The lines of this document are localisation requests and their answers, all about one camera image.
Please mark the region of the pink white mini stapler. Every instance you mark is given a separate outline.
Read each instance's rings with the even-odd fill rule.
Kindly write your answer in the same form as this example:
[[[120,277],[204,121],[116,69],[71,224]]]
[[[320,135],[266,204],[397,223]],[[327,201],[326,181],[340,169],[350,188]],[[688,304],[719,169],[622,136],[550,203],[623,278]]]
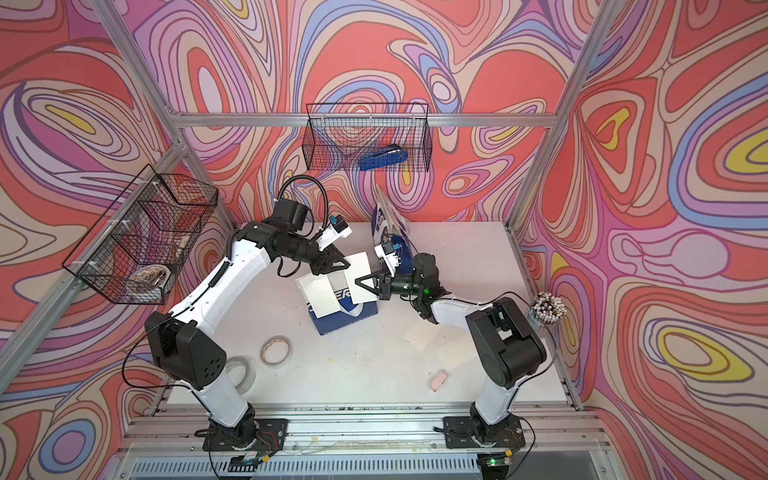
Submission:
[[[430,380],[430,383],[429,383],[430,391],[433,393],[438,392],[446,382],[447,378],[448,378],[448,374],[445,371],[443,370],[438,371]]]

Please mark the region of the blue white paper bag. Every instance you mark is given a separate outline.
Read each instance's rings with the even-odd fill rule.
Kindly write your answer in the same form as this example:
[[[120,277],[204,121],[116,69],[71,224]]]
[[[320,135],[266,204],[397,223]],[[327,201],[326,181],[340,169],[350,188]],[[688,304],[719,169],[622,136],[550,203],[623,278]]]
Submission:
[[[398,270],[410,270],[414,250],[409,243],[408,221],[397,210],[385,191],[375,184],[373,187],[375,207],[371,220],[372,238],[375,245],[383,241],[391,241],[393,245],[400,245],[398,256],[401,265]]]

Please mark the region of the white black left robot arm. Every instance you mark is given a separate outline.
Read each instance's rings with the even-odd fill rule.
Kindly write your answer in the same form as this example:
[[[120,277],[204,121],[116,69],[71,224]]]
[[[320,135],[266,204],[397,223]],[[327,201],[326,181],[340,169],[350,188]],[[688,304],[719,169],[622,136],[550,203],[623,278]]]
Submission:
[[[169,312],[154,312],[145,322],[153,363],[206,409],[209,449],[244,451],[265,442],[253,407],[225,372],[225,350],[213,339],[232,303],[274,260],[306,264],[314,275],[350,265],[335,245],[352,232],[346,220],[327,214],[318,232],[303,236],[309,210],[279,196],[270,216],[232,233],[222,260],[200,285]]]

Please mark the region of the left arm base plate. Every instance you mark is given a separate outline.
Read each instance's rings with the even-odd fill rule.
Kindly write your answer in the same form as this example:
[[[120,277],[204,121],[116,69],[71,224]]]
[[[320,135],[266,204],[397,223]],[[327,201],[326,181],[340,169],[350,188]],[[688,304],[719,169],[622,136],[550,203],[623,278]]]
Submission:
[[[275,453],[284,448],[288,420],[282,418],[243,418],[234,427],[224,427],[214,421],[195,436],[203,439],[207,452]]]

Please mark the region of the blue white bag with handles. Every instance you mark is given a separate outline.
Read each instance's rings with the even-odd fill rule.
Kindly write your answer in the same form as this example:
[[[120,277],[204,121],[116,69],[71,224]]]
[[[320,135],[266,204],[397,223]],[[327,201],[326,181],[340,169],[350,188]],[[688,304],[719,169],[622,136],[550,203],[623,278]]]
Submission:
[[[341,305],[341,311],[336,314],[316,318],[296,281],[297,287],[306,301],[310,320],[321,336],[372,318],[379,313],[376,297],[354,283],[356,278],[371,273],[367,253],[359,252],[347,256],[346,259],[350,262],[350,267],[346,270],[323,274],[329,278]]]

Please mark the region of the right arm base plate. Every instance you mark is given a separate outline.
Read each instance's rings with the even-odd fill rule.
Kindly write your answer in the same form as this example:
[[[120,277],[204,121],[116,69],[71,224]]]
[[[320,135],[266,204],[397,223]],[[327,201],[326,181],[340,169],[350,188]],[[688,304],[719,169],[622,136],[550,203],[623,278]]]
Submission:
[[[433,430],[443,435],[448,449],[501,448],[515,452],[526,445],[520,418],[514,415],[494,425],[487,425],[480,417],[444,417],[442,425]]]

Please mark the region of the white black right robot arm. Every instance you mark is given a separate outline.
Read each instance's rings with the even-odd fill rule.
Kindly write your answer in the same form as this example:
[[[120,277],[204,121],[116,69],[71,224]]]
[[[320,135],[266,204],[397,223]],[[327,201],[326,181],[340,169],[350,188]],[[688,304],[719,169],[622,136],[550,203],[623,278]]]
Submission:
[[[415,256],[409,273],[384,268],[356,278],[355,285],[379,300],[399,296],[422,319],[469,333],[486,380],[469,414],[445,417],[437,429],[447,448],[515,450],[525,445],[511,406],[525,381],[548,360],[548,353],[514,299],[502,295],[477,303],[453,297],[440,282],[435,257],[427,253]]]

